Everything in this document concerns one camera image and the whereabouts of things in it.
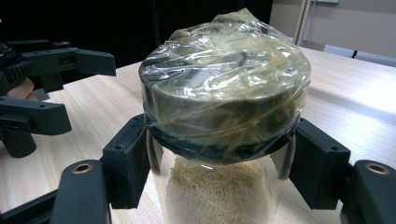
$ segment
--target clear plastic film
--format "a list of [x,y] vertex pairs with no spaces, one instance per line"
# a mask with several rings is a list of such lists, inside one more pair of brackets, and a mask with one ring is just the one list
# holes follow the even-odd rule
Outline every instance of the clear plastic film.
[[234,163],[290,140],[310,65],[286,36],[242,9],[175,31],[139,75],[161,145],[187,159]]

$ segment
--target jar lid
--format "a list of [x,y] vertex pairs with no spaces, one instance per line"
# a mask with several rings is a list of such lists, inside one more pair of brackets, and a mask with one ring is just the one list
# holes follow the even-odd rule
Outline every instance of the jar lid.
[[157,141],[187,159],[231,163],[289,139],[310,65],[286,36],[242,9],[175,31],[139,75]]

